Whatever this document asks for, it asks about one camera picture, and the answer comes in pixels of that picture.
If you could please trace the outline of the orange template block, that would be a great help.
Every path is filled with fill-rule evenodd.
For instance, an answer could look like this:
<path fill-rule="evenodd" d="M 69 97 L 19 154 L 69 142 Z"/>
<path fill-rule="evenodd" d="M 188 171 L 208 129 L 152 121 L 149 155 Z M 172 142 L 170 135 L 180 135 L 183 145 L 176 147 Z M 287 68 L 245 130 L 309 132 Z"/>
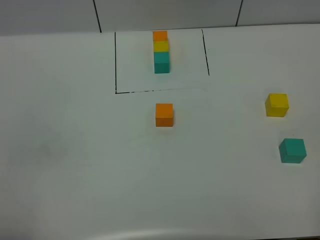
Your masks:
<path fill-rule="evenodd" d="M 153 31 L 152 32 L 154 42 L 165 42 L 168 41 L 168 32 L 167 31 Z"/>

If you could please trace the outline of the teal template block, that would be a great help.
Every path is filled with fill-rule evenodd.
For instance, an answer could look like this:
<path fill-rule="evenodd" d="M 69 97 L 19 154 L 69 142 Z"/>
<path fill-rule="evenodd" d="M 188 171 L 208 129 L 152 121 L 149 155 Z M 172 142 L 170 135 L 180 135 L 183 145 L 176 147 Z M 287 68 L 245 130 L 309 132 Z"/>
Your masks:
<path fill-rule="evenodd" d="M 170 53 L 168 51 L 154 52 L 154 73 L 167 74 L 170 72 Z"/>

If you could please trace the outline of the yellow template block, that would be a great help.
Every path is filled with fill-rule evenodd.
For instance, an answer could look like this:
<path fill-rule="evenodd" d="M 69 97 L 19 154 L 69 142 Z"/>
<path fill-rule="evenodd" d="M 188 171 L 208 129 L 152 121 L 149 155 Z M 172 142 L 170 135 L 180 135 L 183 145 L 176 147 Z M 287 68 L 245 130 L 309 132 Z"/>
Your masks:
<path fill-rule="evenodd" d="M 156 52 L 169 52 L 169 42 L 168 41 L 154 41 L 153 51 Z"/>

